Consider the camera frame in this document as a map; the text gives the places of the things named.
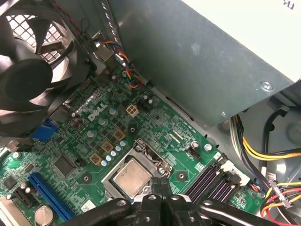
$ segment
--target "sticker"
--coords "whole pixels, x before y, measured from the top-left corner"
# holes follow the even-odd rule
[[[276,180],[276,174],[267,172],[266,179],[268,180],[268,182],[270,184],[271,182]]]
[[[92,203],[91,200],[88,200],[82,207],[81,210],[85,213],[93,208],[95,208],[96,206]]]

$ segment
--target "integrated circuit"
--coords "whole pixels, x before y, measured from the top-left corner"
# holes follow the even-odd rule
[[[75,168],[75,165],[64,155],[56,160],[54,165],[64,175],[64,177],[68,176]]]
[[[109,142],[109,141],[106,141],[104,142],[104,144],[102,145],[102,149],[107,152],[107,153],[110,153],[113,149],[114,149],[114,146]]]
[[[121,131],[121,130],[116,130],[115,131],[115,133],[113,134],[114,135],[114,137],[117,139],[117,140],[119,140],[119,141],[121,141],[123,138],[125,138],[126,137],[126,135]]]
[[[25,168],[25,172],[26,173],[29,173],[30,171],[32,171],[34,168],[34,166],[32,164],[28,164]]]
[[[10,190],[12,189],[16,184],[17,181],[13,178],[13,176],[9,176],[4,182],[3,182],[4,186]]]
[[[90,160],[95,166],[98,166],[102,162],[102,158],[96,153],[90,157]]]

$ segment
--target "capacitor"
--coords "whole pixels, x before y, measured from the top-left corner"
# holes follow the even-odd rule
[[[111,151],[111,156],[112,156],[112,157],[115,157],[116,155],[117,155],[117,152]]]
[[[109,109],[109,113],[110,113],[111,115],[117,115],[118,111],[117,111],[116,109],[114,109],[114,108],[110,108],[110,109]]]
[[[21,188],[22,190],[25,190],[25,188],[27,188],[27,182],[22,181],[22,182],[20,183],[20,188]]]
[[[102,165],[102,166],[107,166],[107,165],[108,165],[108,163],[107,163],[107,161],[106,161],[106,160],[102,160],[102,162],[101,162],[101,165]]]
[[[82,118],[74,118],[73,121],[75,122],[75,124],[79,124],[79,125],[84,123],[84,120]]]
[[[14,158],[14,159],[19,159],[19,158],[21,158],[21,153],[19,153],[19,152],[14,152],[14,153],[13,153],[13,158]]]
[[[71,117],[72,117],[72,118],[80,118],[81,115],[78,114],[78,113],[72,112]]]
[[[108,161],[108,162],[111,162],[111,161],[112,161],[112,157],[111,157],[110,155],[107,155],[107,156],[105,157],[105,159],[106,159],[106,161]]]
[[[108,89],[107,89],[107,92],[108,92],[109,94],[111,94],[111,95],[113,94],[113,90],[112,90],[111,88],[108,88]]]
[[[122,148],[119,146],[119,145],[117,145],[116,147],[115,147],[115,151],[116,152],[120,152],[122,150]]]
[[[14,199],[15,197],[16,197],[16,196],[13,195],[13,194],[7,194],[7,195],[5,196],[6,200],[12,200],[12,199]]]
[[[149,99],[148,103],[149,103],[149,105],[153,105],[154,101],[152,99]]]
[[[100,119],[98,120],[98,123],[99,123],[99,125],[102,125],[102,126],[105,126],[105,125],[108,124],[108,122],[107,122],[105,119],[103,119],[103,118],[100,118]]]
[[[121,146],[121,147],[127,146],[127,142],[126,142],[125,140],[122,140],[122,141],[120,142],[120,146]]]
[[[34,213],[34,220],[39,226],[48,226],[53,222],[54,219],[55,213],[47,205],[37,208]]]
[[[97,134],[97,132],[95,130],[89,130],[87,132],[87,137],[93,138],[93,137],[96,137],[96,134]]]
[[[117,76],[116,76],[116,75],[113,75],[113,76],[112,76],[112,82],[118,83],[118,79],[117,79]]]
[[[76,124],[75,122],[72,121],[72,122],[70,123],[70,127],[71,127],[71,128],[74,128],[74,129],[78,129],[78,128],[79,128],[79,124]]]
[[[27,188],[25,189],[25,193],[26,193],[26,194],[35,193],[36,191],[37,191],[37,190],[34,189],[33,187],[27,187]]]

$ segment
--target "chip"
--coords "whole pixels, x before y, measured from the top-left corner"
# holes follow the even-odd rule
[[[55,166],[64,175],[64,177],[70,174],[75,168],[75,165],[64,155],[56,160]]]
[[[113,136],[119,141],[126,137],[126,135],[119,129],[115,131]]]
[[[95,147],[96,145],[97,145],[97,143],[95,143],[94,141],[91,142],[91,146],[92,146],[92,147]]]
[[[114,146],[109,141],[106,141],[102,145],[102,148],[105,152],[110,153],[114,149]]]
[[[98,154],[96,154],[96,153],[94,153],[94,154],[90,157],[90,160],[93,162],[93,164],[94,164],[95,166],[98,166],[98,165],[102,162],[101,157],[100,157]]]
[[[32,171],[33,167],[34,166],[32,164],[28,164],[28,166],[26,166],[26,168],[25,168],[25,172],[29,173],[30,171]]]
[[[62,138],[62,137],[58,137],[56,139],[56,141],[57,141],[58,144],[61,144],[63,140],[64,140],[64,138]]]
[[[121,126],[122,126],[122,123],[121,123],[121,122],[117,122],[117,123],[116,123],[116,126],[121,127]]]
[[[13,176],[9,176],[5,181],[4,181],[4,186],[10,190],[17,184],[17,181],[13,178]]]

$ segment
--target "motherboard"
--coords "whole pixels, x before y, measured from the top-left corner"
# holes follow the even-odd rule
[[[50,139],[0,165],[0,209],[11,202],[28,225],[45,220],[39,213],[56,226],[109,199],[134,202],[151,192],[151,177],[169,178],[172,192],[192,202],[212,197],[255,214],[263,201],[250,178],[168,100],[146,86],[130,88],[123,67],[104,87],[89,79],[64,107],[70,117],[52,121]]]

